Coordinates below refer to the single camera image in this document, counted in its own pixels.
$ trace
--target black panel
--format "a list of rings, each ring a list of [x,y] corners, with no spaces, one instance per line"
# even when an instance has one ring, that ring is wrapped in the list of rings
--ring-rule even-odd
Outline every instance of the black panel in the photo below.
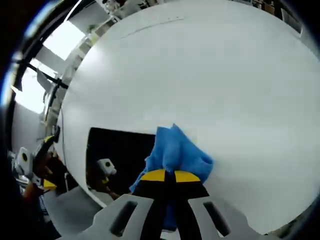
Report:
[[[86,150],[87,163],[110,159],[117,171],[108,187],[122,195],[145,168],[145,159],[154,147],[155,135],[92,127]]]

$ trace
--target white tabletop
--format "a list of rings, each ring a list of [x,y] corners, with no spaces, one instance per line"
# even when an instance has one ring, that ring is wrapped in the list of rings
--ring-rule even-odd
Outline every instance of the white tabletop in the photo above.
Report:
[[[155,133],[176,123],[215,159],[208,192],[266,233],[319,192],[319,62],[273,15],[202,1],[142,10],[92,47],[62,105],[66,166],[89,192],[91,127]],[[55,147],[64,158],[62,141]]]

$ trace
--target white table surface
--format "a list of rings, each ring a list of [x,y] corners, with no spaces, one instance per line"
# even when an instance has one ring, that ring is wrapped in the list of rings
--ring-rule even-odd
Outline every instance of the white table surface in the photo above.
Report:
[[[123,19],[84,58],[62,111],[65,156],[61,140],[55,148],[103,207],[86,185],[91,127],[155,133],[176,123],[215,159],[208,192],[262,234],[319,192],[319,62],[290,26],[252,6],[184,0]]]

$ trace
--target blue towel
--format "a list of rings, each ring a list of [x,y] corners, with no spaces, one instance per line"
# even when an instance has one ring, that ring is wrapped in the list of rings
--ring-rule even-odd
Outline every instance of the blue towel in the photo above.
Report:
[[[145,159],[145,168],[129,189],[133,192],[145,173],[158,169],[165,169],[169,173],[175,170],[189,172],[204,183],[213,165],[213,159],[194,145],[177,125],[173,124],[171,128],[159,126],[152,152]],[[172,205],[167,208],[164,227],[177,228]]]

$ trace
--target blue cloth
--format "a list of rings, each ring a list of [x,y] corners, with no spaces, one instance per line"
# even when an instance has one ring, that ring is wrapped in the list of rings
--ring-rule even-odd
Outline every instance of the blue cloth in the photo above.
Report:
[[[194,145],[175,124],[171,128],[158,127],[150,156],[145,159],[145,168],[129,188],[133,192],[141,177],[150,171],[165,169],[169,173],[181,170],[196,175],[204,183],[213,169],[213,159]],[[177,227],[173,206],[169,205],[164,227]]]

